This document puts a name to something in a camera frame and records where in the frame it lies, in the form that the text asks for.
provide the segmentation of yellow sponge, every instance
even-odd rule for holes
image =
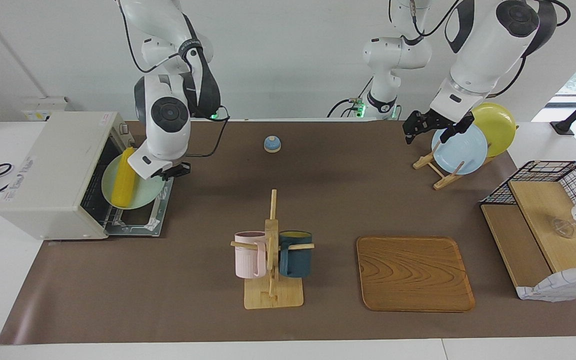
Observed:
[[[112,187],[112,196],[110,197],[110,203],[115,207],[127,208],[133,201],[137,173],[128,164],[128,158],[134,152],[134,147],[128,147],[121,154],[117,176],[114,178],[114,187]]]

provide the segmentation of white table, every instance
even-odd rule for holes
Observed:
[[[0,163],[18,166],[45,123],[0,123]],[[517,166],[530,160],[576,160],[574,137],[556,135],[547,123],[522,123],[509,149]],[[5,185],[10,177],[0,179]],[[0,217],[0,331],[41,242]],[[176,342],[0,346],[0,359],[229,358],[275,360],[357,359],[576,359],[576,337],[410,339],[379,341]]]

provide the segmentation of wooden tray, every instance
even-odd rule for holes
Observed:
[[[357,257],[370,310],[462,313],[475,306],[462,255],[450,237],[359,237]]]

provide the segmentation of wooden base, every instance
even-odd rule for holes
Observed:
[[[270,296],[268,273],[260,278],[244,281],[244,308],[246,310],[292,308],[304,305],[304,287],[301,278],[279,276],[274,281],[275,296]]]

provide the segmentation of toaster oven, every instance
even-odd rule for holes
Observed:
[[[134,144],[118,112],[53,113],[3,193],[0,216],[39,240],[157,237],[172,179],[145,209],[118,209],[101,190],[106,167]]]

